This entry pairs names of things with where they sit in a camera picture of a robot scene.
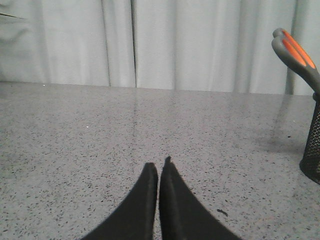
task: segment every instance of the white curtain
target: white curtain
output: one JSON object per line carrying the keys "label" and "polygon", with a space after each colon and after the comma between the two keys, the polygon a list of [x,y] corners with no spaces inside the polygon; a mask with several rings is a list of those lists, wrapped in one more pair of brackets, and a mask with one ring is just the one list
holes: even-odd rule
{"label": "white curtain", "polygon": [[271,47],[320,63],[317,0],[0,0],[0,81],[310,95]]}

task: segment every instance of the speckled gray surface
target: speckled gray surface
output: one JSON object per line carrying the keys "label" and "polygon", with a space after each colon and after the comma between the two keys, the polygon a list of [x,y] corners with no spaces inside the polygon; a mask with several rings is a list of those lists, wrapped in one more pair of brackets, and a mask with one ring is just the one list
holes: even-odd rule
{"label": "speckled gray surface", "polygon": [[[318,240],[320,186],[299,170],[314,105],[309,96],[0,82],[0,239],[79,239],[145,162],[161,173],[171,155],[199,201],[243,239]],[[158,217],[154,229],[161,239]]]}

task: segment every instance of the black mesh pen holder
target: black mesh pen holder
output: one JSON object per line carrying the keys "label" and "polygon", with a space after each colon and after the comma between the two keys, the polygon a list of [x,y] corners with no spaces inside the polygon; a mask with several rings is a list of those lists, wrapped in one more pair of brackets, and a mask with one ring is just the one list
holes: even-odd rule
{"label": "black mesh pen holder", "polygon": [[308,178],[320,184],[320,97],[314,93],[313,99],[315,108],[300,169]]}

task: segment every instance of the gray scissor handle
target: gray scissor handle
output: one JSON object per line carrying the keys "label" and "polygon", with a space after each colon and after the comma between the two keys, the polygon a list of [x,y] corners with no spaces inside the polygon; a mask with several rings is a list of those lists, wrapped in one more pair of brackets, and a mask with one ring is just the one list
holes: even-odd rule
{"label": "gray scissor handle", "polygon": [[274,30],[273,37],[271,44],[277,56],[320,95],[320,74],[305,50],[283,28]]}

